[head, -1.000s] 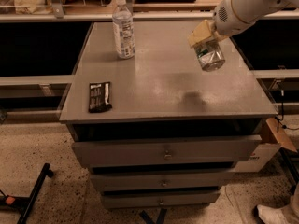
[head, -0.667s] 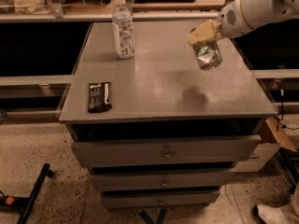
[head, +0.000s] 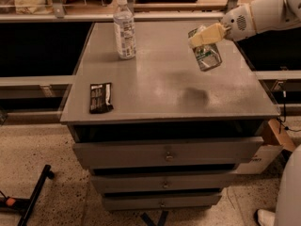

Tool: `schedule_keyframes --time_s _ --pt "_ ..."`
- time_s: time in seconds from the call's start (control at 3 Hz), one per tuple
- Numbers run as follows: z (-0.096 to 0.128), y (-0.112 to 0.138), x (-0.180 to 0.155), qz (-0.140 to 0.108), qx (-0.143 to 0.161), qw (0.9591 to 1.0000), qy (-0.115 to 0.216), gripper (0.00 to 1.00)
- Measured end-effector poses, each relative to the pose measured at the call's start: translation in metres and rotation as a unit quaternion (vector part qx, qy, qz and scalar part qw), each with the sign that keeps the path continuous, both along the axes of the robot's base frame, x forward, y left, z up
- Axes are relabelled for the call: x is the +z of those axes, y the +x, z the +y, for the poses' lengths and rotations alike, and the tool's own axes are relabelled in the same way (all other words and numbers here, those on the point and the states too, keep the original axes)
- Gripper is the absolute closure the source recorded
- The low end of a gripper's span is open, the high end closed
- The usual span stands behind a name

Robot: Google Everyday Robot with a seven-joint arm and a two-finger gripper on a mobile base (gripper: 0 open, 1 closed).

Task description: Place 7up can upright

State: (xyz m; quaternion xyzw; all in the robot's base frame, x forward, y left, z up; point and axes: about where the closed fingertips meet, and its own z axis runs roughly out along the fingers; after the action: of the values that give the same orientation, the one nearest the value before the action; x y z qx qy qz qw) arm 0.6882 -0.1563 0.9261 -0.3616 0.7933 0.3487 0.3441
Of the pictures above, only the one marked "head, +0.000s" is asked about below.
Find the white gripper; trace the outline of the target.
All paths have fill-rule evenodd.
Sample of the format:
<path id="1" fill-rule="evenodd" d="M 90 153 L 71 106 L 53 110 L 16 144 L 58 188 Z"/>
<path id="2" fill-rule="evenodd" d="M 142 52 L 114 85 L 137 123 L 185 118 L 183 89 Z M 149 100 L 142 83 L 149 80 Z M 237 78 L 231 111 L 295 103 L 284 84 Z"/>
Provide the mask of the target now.
<path id="1" fill-rule="evenodd" d="M 199 46 L 214 44 L 224 38 L 227 40 L 244 40 L 253 37 L 256 28 L 249 4 L 244 4 L 227 12 L 221 23 L 212 24 L 197 32 L 188 39 L 189 46 L 194 49 Z"/>

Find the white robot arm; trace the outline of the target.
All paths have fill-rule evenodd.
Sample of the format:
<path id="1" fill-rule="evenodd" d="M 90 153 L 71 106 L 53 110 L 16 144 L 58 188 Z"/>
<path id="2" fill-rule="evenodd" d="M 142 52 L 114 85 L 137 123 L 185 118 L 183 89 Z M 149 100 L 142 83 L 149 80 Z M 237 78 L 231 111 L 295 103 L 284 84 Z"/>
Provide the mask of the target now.
<path id="1" fill-rule="evenodd" d="M 254 0 L 228 11 L 220 22 L 197 31 L 188 39 L 191 48 L 223 39 L 244 40 L 267 31 L 297 28 L 301 23 L 301 0 Z M 259 209 L 259 226 L 301 226 L 301 145 L 285 165 L 274 212 Z"/>

